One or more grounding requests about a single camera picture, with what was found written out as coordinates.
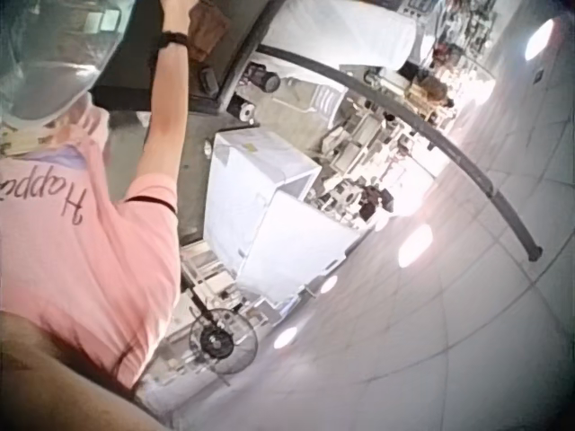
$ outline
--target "dark countertop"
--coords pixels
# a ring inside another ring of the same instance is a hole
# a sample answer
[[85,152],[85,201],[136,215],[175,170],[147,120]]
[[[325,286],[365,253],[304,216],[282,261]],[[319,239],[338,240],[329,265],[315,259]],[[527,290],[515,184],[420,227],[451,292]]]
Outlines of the dark countertop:
[[[226,108],[248,57],[284,1],[213,0],[231,24],[205,64],[190,65],[190,111],[216,115]],[[150,110],[149,60],[162,30],[162,16],[158,0],[136,3],[124,40],[92,90],[98,105],[107,110]],[[213,68],[220,84],[215,99],[199,87],[198,71],[205,65]]]

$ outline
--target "black sleeve trim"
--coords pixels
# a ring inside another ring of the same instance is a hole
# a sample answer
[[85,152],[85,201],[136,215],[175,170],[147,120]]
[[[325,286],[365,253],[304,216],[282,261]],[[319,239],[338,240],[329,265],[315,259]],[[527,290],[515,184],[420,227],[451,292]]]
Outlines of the black sleeve trim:
[[176,211],[176,208],[173,207],[173,205],[170,205],[165,200],[161,200],[158,198],[151,198],[149,196],[135,196],[133,198],[125,200],[125,202],[147,202],[148,204],[163,205],[164,207],[172,211],[175,216],[178,215],[178,212]]

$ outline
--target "black curved pipe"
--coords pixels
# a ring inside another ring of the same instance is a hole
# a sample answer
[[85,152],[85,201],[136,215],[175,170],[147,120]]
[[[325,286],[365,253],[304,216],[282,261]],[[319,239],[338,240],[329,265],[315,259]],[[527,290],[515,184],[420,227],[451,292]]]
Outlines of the black curved pipe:
[[339,70],[333,69],[309,58],[299,56],[283,49],[273,48],[266,45],[260,45],[258,52],[285,60],[289,63],[301,66],[305,69],[323,75],[336,83],[346,86],[354,92],[365,96],[369,100],[385,108],[387,112],[399,117],[414,130],[426,137],[434,146],[439,148],[449,159],[451,159],[465,174],[479,187],[487,199],[497,208],[501,216],[505,219],[513,233],[517,236],[525,248],[529,261],[537,262],[543,255],[543,249],[539,247],[531,233],[527,230],[524,223],[519,218],[517,211],[505,199],[505,197],[495,189],[493,183],[481,169],[475,165],[459,148],[457,148],[441,132],[433,128],[429,123],[422,119],[416,113],[410,111],[401,103],[377,92],[357,79],[348,76]]

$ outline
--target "black wristband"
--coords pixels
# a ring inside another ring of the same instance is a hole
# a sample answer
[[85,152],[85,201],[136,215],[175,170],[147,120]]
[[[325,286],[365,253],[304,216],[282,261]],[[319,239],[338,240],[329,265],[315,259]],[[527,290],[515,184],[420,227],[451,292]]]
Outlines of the black wristband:
[[160,36],[160,40],[158,41],[158,50],[167,47],[171,43],[175,43],[177,45],[183,45],[184,47],[188,47],[188,35],[183,33],[172,33],[171,31],[165,31]]

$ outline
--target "white cloth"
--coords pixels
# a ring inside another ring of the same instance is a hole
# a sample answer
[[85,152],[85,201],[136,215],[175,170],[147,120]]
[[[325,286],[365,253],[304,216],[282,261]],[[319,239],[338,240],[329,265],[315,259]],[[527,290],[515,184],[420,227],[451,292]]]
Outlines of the white cloth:
[[[352,0],[291,0],[279,11],[263,40],[327,66],[381,66],[398,70],[415,43],[417,23],[380,6]],[[322,76],[276,58],[257,54],[281,77],[331,84]]]

